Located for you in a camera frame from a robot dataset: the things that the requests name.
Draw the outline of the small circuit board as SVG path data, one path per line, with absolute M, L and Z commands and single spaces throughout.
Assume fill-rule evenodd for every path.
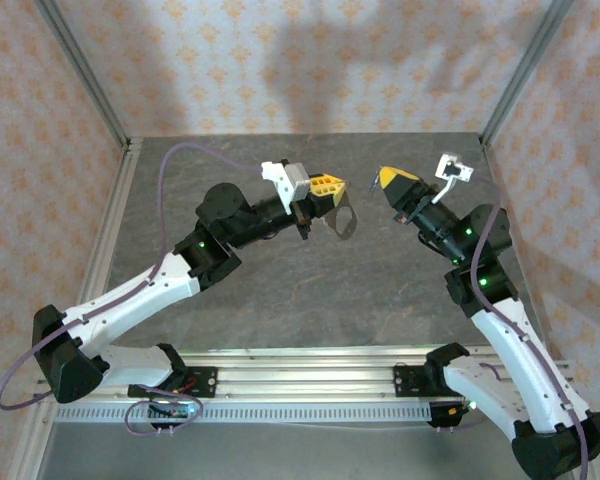
M 161 403 L 155 402 L 148 406 L 151 418 L 186 420 L 199 416 L 203 407 L 196 403 Z
M 431 402 L 429 410 L 431 419 L 427 421 L 427 424 L 438 432 L 468 430 L 486 421 L 486 417 L 482 414 L 473 417 L 473 414 L 477 411 L 474 402 Z

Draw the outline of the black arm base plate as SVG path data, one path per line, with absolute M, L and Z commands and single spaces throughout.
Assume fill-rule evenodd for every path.
M 464 397 L 471 400 L 475 398 L 474 393 L 450 388 L 444 377 L 444 368 L 429 364 L 396 364 L 393 367 L 393 386 L 397 397 Z
M 197 398 L 215 396 L 218 369 L 211 366 L 185 366 L 172 372 L 155 389 Z

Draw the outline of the aluminium frame post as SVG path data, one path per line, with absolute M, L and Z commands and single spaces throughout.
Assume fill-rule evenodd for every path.
M 130 137 L 126 134 L 87 56 L 65 19 L 57 0 L 33 0 L 33 3 L 58 41 L 61 50 L 76 73 L 110 135 L 116 144 L 126 151 L 131 143 Z
M 574 0 L 551 0 L 524 54 L 496 103 L 486 126 L 479 135 L 479 141 L 483 148 L 487 148 L 494 143 L 497 134 L 513 110 L 527 81 L 539 66 L 545 51 L 565 20 L 573 3 Z

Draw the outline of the aluminium side rail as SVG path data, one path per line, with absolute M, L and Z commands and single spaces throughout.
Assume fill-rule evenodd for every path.
M 99 310 L 102 305 L 106 305 L 113 298 L 120 296 L 120 293 L 114 293 L 110 297 L 100 300 L 100 297 L 107 292 L 116 242 L 142 144 L 142 138 L 131 139 L 122 155 L 121 164 L 106 201 L 81 290 L 76 300 L 77 305 L 83 306 L 85 312 Z M 85 325 L 78 325 L 69 331 L 75 339 L 81 339 L 84 342 L 80 349 L 90 359 L 99 356 L 101 351 L 112 343 L 109 334 L 104 332 L 111 323 L 109 316 L 112 312 L 114 310 L 100 312 Z
M 514 203 L 511 199 L 511 195 L 508 192 L 508 187 L 504 179 L 504 175 L 498 166 L 498 163 L 494 157 L 493 148 L 485 141 L 484 135 L 479 134 L 478 140 L 482 149 L 482 153 L 485 162 L 488 166 L 490 176 L 493 182 L 497 185 L 499 194 L 501 196 L 503 206 L 507 211 L 507 215 L 510 221 L 510 234 L 513 240 L 513 249 L 515 256 L 521 271 L 522 279 L 525 285 L 526 298 L 532 311 L 532 323 L 538 332 L 541 344 L 552 352 L 551 345 L 548 343 L 549 333 L 551 332 L 550 326 L 547 328 L 546 325 L 546 310 L 544 308 L 541 296 L 536 291 L 534 279 L 531 275 L 531 271 L 525 266 L 524 261 L 527 260 L 528 250 L 527 246 L 520 233 L 518 218 L 516 216 Z

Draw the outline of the grey metal sheet panel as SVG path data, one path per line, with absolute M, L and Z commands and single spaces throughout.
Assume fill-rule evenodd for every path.
M 38 479 L 528 480 L 488 422 L 453 433 L 200 424 L 147 438 L 116 424 L 59 424 Z

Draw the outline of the aluminium base rail beam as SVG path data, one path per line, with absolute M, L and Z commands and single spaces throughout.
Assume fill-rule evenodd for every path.
M 424 365 L 434 346 L 220 349 L 176 352 L 111 346 L 97 362 L 103 378 L 77 396 L 79 402 L 131 402 L 142 385 L 155 387 L 185 366 L 218 369 L 218 403 L 389 402 L 396 398 L 393 367 Z

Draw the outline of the aluminium lower frame bar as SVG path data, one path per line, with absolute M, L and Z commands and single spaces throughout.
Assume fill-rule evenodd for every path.
M 36 480 L 56 415 L 56 403 L 44 400 L 29 408 L 7 480 Z

